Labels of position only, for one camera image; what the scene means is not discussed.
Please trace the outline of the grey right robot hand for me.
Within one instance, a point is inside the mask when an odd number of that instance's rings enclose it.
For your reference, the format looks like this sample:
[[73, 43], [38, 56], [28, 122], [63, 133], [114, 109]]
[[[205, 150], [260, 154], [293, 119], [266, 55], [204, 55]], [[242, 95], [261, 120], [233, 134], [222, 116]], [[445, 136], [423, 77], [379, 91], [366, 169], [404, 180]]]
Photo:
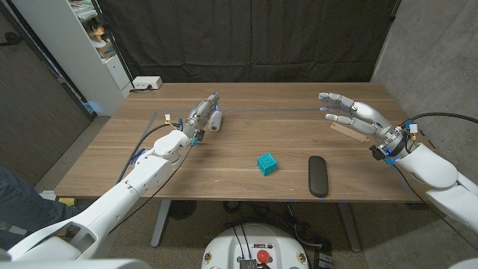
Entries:
[[319, 93], [321, 102], [331, 106], [321, 107], [325, 118], [355, 131], [371, 136], [376, 145], [369, 148], [376, 160], [406, 157], [410, 151], [409, 136], [399, 126], [394, 126], [375, 108], [337, 93]]

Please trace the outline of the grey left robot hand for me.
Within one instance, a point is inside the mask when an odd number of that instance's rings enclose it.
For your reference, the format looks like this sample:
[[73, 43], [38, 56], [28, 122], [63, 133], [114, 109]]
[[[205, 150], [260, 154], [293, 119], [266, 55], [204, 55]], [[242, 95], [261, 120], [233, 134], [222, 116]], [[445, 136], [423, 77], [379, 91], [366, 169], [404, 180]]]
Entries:
[[202, 141], [204, 128], [207, 126], [211, 115], [216, 111], [219, 100], [220, 92], [216, 90], [191, 110], [182, 127], [182, 132], [187, 135], [190, 141]]

